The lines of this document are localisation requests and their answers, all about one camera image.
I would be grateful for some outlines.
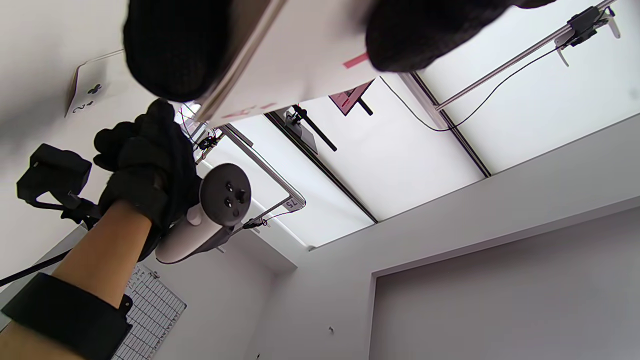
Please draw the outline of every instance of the playing card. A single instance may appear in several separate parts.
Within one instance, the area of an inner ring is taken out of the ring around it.
[[[235,72],[202,101],[197,119],[219,126],[374,79],[378,72],[368,61],[353,3],[286,1],[278,10],[274,0],[260,20],[262,34],[253,35]]]
[[[119,50],[78,66],[72,80],[67,116],[95,107],[105,98],[139,86],[127,68],[124,51]]]

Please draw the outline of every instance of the metal rail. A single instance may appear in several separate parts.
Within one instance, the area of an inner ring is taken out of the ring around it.
[[[598,4],[596,7],[598,8],[598,10],[604,11],[604,9],[607,6],[613,4],[615,1],[616,0],[604,0],[600,4]],[[547,36],[546,38],[540,40],[535,45],[533,45],[532,47],[526,49],[522,53],[516,55],[513,59],[511,59],[511,60],[507,61],[506,63],[502,64],[500,67],[497,67],[494,71],[491,71],[489,74],[485,75],[482,79],[480,79],[480,80],[476,81],[475,83],[467,86],[464,90],[458,92],[456,95],[453,95],[452,97],[448,98],[444,102],[442,102],[440,104],[437,104],[435,106],[435,110],[436,111],[440,111],[440,110],[444,109],[446,106],[450,105],[452,102],[458,100],[459,98],[463,97],[464,95],[467,95],[469,92],[473,91],[474,89],[476,89],[480,85],[482,85],[485,82],[491,80],[497,74],[500,74],[501,72],[505,71],[506,69],[508,69],[508,68],[512,67],[513,65],[517,64],[519,61],[523,60],[524,58],[528,57],[529,55],[531,55],[531,54],[535,53],[536,51],[540,50],[544,45],[547,45],[549,42],[553,42],[557,37],[559,37],[560,35],[566,33],[567,31],[571,31],[571,26],[569,26],[568,24],[563,26],[562,28],[556,30],[551,35]]]

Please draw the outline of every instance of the white ceiling panel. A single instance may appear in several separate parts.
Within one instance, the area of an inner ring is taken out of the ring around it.
[[[423,119],[428,119],[396,75],[387,83]],[[373,116],[356,105],[345,117],[323,97],[300,104],[338,148],[316,136],[319,157],[384,220],[483,178],[450,133],[424,127],[380,79],[362,99]]]
[[[439,101],[454,95],[560,28],[593,0],[558,0],[512,8],[471,41],[422,72]],[[604,27],[577,47],[521,71],[460,127],[493,173],[505,170],[640,112],[640,3],[613,3],[622,38]],[[506,76],[553,50],[549,44],[446,107],[455,122],[470,114]]]
[[[320,246],[372,224],[324,174],[309,162],[297,148],[262,115],[234,123],[253,148],[297,189],[307,200],[307,206],[278,220],[302,242]],[[213,149],[207,159],[212,166],[221,163],[239,165],[249,177],[252,197],[270,208],[287,197],[287,193],[228,139]],[[280,207],[272,212],[286,212]]]

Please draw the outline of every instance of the ceiling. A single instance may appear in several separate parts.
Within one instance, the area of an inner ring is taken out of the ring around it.
[[[512,8],[420,75],[443,101],[592,4],[560,0],[535,10]],[[39,101],[60,102],[62,114],[75,68],[122,47],[126,6],[126,0],[5,1],[1,9],[9,15],[0,23],[5,34],[0,44],[9,51],[0,59],[4,80],[0,122]],[[585,44],[567,49],[570,68],[556,55],[548,56],[509,80],[460,127],[491,172],[640,112],[640,4],[619,0],[612,7],[622,39],[615,40],[607,28],[601,29]],[[497,82],[517,68],[447,107],[453,121],[464,119]],[[397,76],[389,74],[385,79],[418,117],[429,121]],[[435,133],[420,124],[379,79],[363,100],[373,116],[356,106],[345,117],[327,97],[301,106],[339,149],[332,152],[318,141],[319,157],[378,220],[484,179],[452,134]],[[304,210],[278,218],[303,242],[320,246],[373,224],[264,117],[235,125],[307,199]],[[285,195],[232,144],[221,143],[208,161],[242,165],[252,180],[255,198],[265,208]]]

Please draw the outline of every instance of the number label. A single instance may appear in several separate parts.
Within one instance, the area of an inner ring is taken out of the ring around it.
[[[302,205],[296,199],[291,199],[284,203],[284,207],[289,211],[294,211],[301,209]]]

